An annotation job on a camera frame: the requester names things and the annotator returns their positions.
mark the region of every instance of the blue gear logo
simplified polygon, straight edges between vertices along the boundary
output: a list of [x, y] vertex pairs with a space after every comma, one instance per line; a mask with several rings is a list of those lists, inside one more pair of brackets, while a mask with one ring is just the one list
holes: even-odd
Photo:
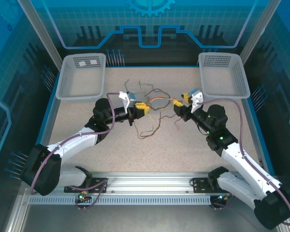
[[18, 3], [17, 0], [0, 0], [0, 15], [11, 24], [17, 19]]
[[164, 14], [165, 9], [170, 9], [171, 4], [175, 3], [175, 0], [128, 0], [130, 10], [135, 10], [135, 13], [141, 13], [141, 16], [152, 15], [158, 16], [159, 13]]

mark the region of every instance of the white plastic basket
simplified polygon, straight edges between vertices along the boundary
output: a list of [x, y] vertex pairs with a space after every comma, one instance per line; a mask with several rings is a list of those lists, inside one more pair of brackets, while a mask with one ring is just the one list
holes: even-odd
[[56, 97], [68, 101], [99, 98], [104, 90], [106, 56], [102, 53], [74, 54], [63, 59]]
[[201, 83], [206, 99], [245, 99], [250, 96], [247, 77], [239, 55], [220, 52], [199, 54]]

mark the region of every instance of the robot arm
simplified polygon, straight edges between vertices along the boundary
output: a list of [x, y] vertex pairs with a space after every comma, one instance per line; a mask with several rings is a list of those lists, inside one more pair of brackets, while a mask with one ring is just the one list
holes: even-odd
[[[135, 119], [143, 117], [149, 111], [149, 106], [143, 102], [136, 102], [133, 94], [120, 92], [119, 97], [123, 100], [124, 107], [114, 109], [115, 122], [127, 120], [131, 126]], [[56, 144], [48, 146], [36, 145], [31, 150], [20, 174], [20, 179], [31, 186], [41, 163], [58, 147], [57, 151], [49, 158], [46, 165], [43, 167], [34, 185], [34, 189], [42, 196], [45, 196], [56, 187], [90, 187], [90, 172], [81, 167], [65, 167], [64, 163], [80, 151], [101, 142], [106, 137], [107, 133], [93, 133], [109, 130], [108, 125], [112, 123], [112, 120], [113, 116], [109, 101], [106, 98], [97, 100], [93, 109], [93, 116], [79, 132]]]
[[[228, 117], [224, 107], [211, 105], [207, 112], [203, 110], [202, 93], [194, 89], [190, 93], [183, 94], [184, 100], [190, 104], [184, 106], [180, 101], [174, 101], [174, 111], [184, 121], [192, 119], [198, 126], [207, 133], [206, 141], [208, 146], [219, 156], [229, 162], [247, 181], [235, 177], [224, 167], [211, 171], [208, 175], [208, 182], [213, 190], [223, 189], [245, 202], [259, 220], [268, 229], [282, 223], [290, 217], [290, 211], [278, 192], [269, 184], [269, 181], [279, 189], [290, 202], [290, 186], [282, 185], [277, 179], [270, 176], [261, 168], [247, 152], [242, 156], [240, 145], [237, 139], [226, 128]], [[246, 160], [250, 161], [265, 180]]]

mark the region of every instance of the work surface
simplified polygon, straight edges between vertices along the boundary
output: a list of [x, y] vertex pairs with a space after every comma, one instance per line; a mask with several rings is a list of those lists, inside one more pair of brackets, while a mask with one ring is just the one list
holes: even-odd
[[[180, 99], [181, 93], [194, 88], [202, 89], [199, 68], [107, 68], [105, 72], [104, 93], [125, 91], [125, 82], [131, 92], [140, 92], [141, 84], [153, 84], [168, 92], [171, 98]], [[151, 86], [141, 85], [148, 93]], [[149, 97], [164, 96], [163, 93], [152, 93]], [[137, 101], [145, 101], [143, 93], [136, 95]], [[121, 107], [122, 101], [112, 97], [114, 107]], [[155, 100], [154, 107], [162, 107], [167, 100]], [[154, 128], [158, 126], [161, 115], [174, 115], [172, 104], [161, 111], [152, 111]], [[240, 119], [236, 106], [231, 102], [220, 101], [229, 118], [227, 128], [239, 138]], [[61, 101], [50, 144], [59, 142], [78, 132], [92, 116], [95, 102], [70, 103]], [[213, 152], [207, 145], [206, 136], [202, 135], [193, 121], [184, 122], [179, 117], [164, 118], [160, 129], [146, 139], [138, 139], [134, 126], [127, 121], [116, 123], [114, 129], [99, 144], [89, 147], [67, 161], [67, 164], [79, 165], [89, 171], [100, 172], [208, 172], [219, 166], [230, 171], [235, 169]], [[149, 116], [135, 121], [139, 131], [152, 129]], [[252, 142], [247, 120], [244, 115], [244, 149], [254, 160], [257, 159], [256, 150]]]

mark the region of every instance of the yellow connector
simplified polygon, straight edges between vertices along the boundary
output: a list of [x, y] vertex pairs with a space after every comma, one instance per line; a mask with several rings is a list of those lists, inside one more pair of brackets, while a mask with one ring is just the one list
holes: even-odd
[[187, 103], [189, 104], [189, 100], [188, 100], [188, 98], [189, 98], [189, 94], [188, 94], [188, 93], [183, 93], [183, 94], [182, 94], [182, 97], [183, 97], [184, 101], [187, 102]]
[[135, 103], [135, 107], [139, 110], [144, 110], [144, 114], [147, 114], [149, 112], [149, 106], [146, 105], [144, 102], [137, 102]]
[[181, 107], [181, 106], [183, 106], [183, 103], [181, 103], [178, 100], [173, 100], [173, 105], [177, 105], [177, 106]]

